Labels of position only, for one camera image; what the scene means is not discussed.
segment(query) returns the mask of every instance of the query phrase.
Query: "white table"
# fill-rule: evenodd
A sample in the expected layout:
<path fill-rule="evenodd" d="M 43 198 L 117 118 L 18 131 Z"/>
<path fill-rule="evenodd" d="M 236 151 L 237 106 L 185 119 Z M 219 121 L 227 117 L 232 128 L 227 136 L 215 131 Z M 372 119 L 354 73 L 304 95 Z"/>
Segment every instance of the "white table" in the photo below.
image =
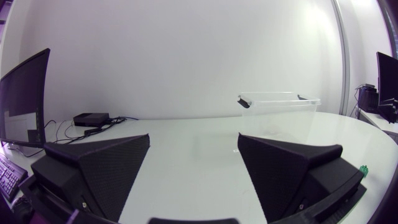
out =
<path fill-rule="evenodd" d="M 398 123 L 388 123 L 388 121 L 379 114 L 367 113 L 364 110 L 360 110 L 359 116 L 365 117 L 371 124 L 385 133 L 398 136 Z"/>
<path fill-rule="evenodd" d="M 119 222 L 146 223 L 151 217 L 207 220 L 237 218 L 240 223 L 266 219 L 237 149 L 241 118 L 126 121 L 80 142 L 149 133 L 150 148 Z M 69 136 L 86 128 L 72 127 Z M 366 223 L 383 198 L 396 165 L 398 146 L 384 132 L 357 119 L 316 113 L 307 144 L 343 146 L 342 157 L 355 167 L 367 165 L 368 189 L 343 223 Z M 25 160 L 6 151 L 27 169 Z"/>

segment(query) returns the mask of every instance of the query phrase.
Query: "green connector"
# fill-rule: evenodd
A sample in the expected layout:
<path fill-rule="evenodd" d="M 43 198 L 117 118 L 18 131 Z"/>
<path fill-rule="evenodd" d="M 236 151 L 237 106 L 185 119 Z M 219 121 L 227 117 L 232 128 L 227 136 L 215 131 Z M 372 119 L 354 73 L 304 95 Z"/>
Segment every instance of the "green connector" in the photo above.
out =
<path fill-rule="evenodd" d="M 359 168 L 359 171 L 361 171 L 363 173 L 363 177 L 365 178 L 369 172 L 368 167 L 367 166 L 361 166 L 361 168 Z"/>

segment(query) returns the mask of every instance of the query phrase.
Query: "black keyboard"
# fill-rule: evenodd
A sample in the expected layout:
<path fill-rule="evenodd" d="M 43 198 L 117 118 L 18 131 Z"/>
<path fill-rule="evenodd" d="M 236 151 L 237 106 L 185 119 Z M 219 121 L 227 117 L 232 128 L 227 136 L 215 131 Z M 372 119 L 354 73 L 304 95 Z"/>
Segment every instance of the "black keyboard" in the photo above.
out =
<path fill-rule="evenodd" d="M 27 171 L 0 153 L 0 189 L 11 203 L 18 193 L 18 185 L 27 177 Z"/>

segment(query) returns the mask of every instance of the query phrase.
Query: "black device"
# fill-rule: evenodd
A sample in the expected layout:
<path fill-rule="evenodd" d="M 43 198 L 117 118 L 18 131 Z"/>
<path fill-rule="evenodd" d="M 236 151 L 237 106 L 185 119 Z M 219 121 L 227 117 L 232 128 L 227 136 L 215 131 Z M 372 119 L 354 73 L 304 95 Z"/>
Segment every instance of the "black device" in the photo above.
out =
<path fill-rule="evenodd" d="M 379 114 L 389 123 L 397 121 L 398 60 L 377 52 L 379 68 Z"/>
<path fill-rule="evenodd" d="M 161 218 L 151 218 L 148 224 L 239 224 L 234 218 L 222 220 L 166 220 Z"/>
<path fill-rule="evenodd" d="M 47 143 L 19 187 L 50 223 L 65 223 L 75 209 L 117 222 L 148 148 L 149 135 Z"/>
<path fill-rule="evenodd" d="M 49 56 L 50 49 L 45 49 L 1 78 L 0 141 L 43 147 L 44 82 Z"/>
<path fill-rule="evenodd" d="M 82 113 L 73 118 L 76 126 L 100 128 L 106 124 L 109 113 Z"/>
<path fill-rule="evenodd" d="M 269 223 L 337 222 L 366 190 L 360 185 L 363 173 L 340 157 L 339 145 L 306 146 L 240 134 L 238 148 Z"/>
<path fill-rule="evenodd" d="M 18 185 L 27 177 L 27 171 L 11 162 L 0 153 L 0 190 L 11 203 L 17 194 Z"/>
<path fill-rule="evenodd" d="M 11 205 L 11 211 L 14 214 L 16 223 L 30 223 L 30 219 L 34 214 L 32 205 L 25 196 L 13 201 Z"/>
<path fill-rule="evenodd" d="M 379 93 L 374 85 L 365 84 L 359 89 L 358 107 L 368 113 L 378 114 Z"/>

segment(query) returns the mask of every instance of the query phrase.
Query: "black box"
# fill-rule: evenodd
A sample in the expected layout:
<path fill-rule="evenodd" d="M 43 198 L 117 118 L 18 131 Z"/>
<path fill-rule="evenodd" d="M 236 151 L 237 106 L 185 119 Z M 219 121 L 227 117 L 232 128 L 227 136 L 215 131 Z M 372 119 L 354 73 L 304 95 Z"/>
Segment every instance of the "black box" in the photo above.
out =
<path fill-rule="evenodd" d="M 377 106 L 379 106 L 379 93 L 376 93 L 375 90 L 367 88 L 359 89 L 358 107 L 367 113 L 379 114 L 377 110 Z"/>
<path fill-rule="evenodd" d="M 102 127 L 109 119 L 109 113 L 82 113 L 73 118 L 76 126 Z"/>

